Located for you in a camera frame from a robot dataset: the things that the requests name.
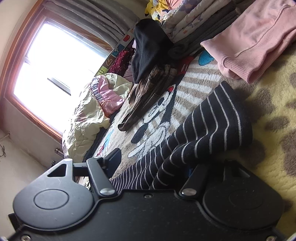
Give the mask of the black white striped shirt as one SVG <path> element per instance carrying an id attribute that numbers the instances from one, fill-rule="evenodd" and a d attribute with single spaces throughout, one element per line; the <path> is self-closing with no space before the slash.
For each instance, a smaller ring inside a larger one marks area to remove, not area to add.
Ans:
<path id="1" fill-rule="evenodd" d="M 252 126 L 244 106 L 222 81 L 168 138 L 111 183 L 118 192 L 173 189 L 186 167 L 251 142 Z"/>

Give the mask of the yellow pikachu plush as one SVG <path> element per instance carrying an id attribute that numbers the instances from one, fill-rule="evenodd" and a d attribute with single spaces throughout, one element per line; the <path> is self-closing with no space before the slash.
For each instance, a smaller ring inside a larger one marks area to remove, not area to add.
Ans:
<path id="1" fill-rule="evenodd" d="M 162 21 L 164 16 L 171 10 L 166 0 L 150 0 L 145 8 L 144 15 L 151 16 L 153 20 Z"/>

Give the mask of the mickey mouse brown blanket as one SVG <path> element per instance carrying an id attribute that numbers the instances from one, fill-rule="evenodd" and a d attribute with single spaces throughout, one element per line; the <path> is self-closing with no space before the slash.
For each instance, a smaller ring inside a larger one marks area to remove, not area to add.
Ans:
<path id="1" fill-rule="evenodd" d="M 295 232 L 295 44 L 252 84 L 224 77 L 203 51 L 121 132 L 117 126 L 129 109 L 122 106 L 86 153 L 104 157 L 121 150 L 111 179 L 116 189 L 180 190 L 197 164 L 219 181 L 226 176 L 222 162 L 235 159 L 281 195 L 278 229 Z"/>

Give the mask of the brown plaid folded garment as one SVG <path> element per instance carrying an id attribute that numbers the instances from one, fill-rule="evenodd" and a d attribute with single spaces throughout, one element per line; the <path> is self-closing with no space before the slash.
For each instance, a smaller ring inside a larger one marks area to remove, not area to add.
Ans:
<path id="1" fill-rule="evenodd" d="M 118 125 L 118 129 L 128 131 L 156 103 L 176 76 L 177 69 L 173 65 L 154 66 L 132 91 L 129 98 L 130 112 Z"/>

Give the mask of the colourful alphabet foam mat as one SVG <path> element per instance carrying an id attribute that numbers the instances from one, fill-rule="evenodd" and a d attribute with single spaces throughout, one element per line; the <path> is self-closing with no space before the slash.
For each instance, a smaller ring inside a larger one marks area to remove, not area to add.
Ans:
<path id="1" fill-rule="evenodd" d="M 118 58 L 119 54 L 123 50 L 128 50 L 131 48 L 132 43 L 133 43 L 133 29 L 130 29 L 124 37 L 118 42 L 118 44 L 115 46 L 115 48 L 111 51 L 111 53 L 107 56 L 95 76 L 98 75 L 104 75 L 107 73 L 110 69 L 110 67 L 113 65 L 113 63 L 116 61 Z"/>

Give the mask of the pink sweatshirt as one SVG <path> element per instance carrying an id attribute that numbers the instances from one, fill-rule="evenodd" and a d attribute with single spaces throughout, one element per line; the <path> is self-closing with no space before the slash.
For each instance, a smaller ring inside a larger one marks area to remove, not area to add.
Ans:
<path id="1" fill-rule="evenodd" d="M 220 72 L 251 84 L 295 41 L 295 1 L 254 1 L 229 27 L 201 42 Z"/>

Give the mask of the cream pink crumpled duvet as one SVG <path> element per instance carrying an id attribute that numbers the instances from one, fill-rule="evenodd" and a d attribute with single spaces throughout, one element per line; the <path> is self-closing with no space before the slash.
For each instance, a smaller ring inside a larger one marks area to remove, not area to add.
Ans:
<path id="1" fill-rule="evenodd" d="M 111 116 L 123 105 L 133 83 L 114 74 L 95 76 L 81 91 L 62 134 L 65 158 L 81 162 L 111 124 Z"/>

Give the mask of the black folded garment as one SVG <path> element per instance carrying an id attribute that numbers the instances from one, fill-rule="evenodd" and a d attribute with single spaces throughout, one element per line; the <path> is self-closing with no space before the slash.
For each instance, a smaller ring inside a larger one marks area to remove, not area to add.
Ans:
<path id="1" fill-rule="evenodd" d="M 148 76 L 154 66 L 163 67 L 171 64 L 178 71 L 185 56 L 174 56 L 174 44 L 168 38 L 158 21 L 153 19 L 140 20 L 133 29 L 136 44 L 132 61 L 134 83 L 138 84 Z"/>

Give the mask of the steel thermos bottle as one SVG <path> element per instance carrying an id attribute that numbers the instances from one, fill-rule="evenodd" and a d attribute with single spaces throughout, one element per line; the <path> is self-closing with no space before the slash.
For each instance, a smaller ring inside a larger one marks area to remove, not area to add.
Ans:
<path id="1" fill-rule="evenodd" d="M 64 153 L 63 153 L 59 148 L 56 148 L 54 151 L 55 151 L 55 153 L 56 153 L 57 155 L 59 155 L 60 157 L 63 157 L 63 156 L 64 156 Z"/>

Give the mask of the dark red dotted cloth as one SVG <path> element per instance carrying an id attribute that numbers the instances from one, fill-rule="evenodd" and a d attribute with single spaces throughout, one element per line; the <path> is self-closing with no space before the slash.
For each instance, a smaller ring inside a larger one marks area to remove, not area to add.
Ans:
<path id="1" fill-rule="evenodd" d="M 128 69 L 132 56 L 133 50 L 123 50 L 118 54 L 118 57 L 114 60 L 114 63 L 108 70 L 108 73 L 114 73 L 119 76 L 124 76 L 124 73 Z"/>

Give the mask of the grey curtain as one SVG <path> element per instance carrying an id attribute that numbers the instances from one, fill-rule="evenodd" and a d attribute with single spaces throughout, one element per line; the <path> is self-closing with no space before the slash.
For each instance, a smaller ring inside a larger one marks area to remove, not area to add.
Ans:
<path id="1" fill-rule="evenodd" d="M 44 1 L 43 6 L 114 48 L 140 18 L 118 1 Z"/>

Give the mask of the floral folded bedding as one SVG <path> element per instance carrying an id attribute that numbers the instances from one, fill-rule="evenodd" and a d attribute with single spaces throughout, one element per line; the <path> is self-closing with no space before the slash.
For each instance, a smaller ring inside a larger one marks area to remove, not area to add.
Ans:
<path id="1" fill-rule="evenodd" d="M 253 1 L 182 1 L 164 17 L 162 28 L 173 43 L 176 43 L 201 27 L 221 10 L 240 14 Z"/>

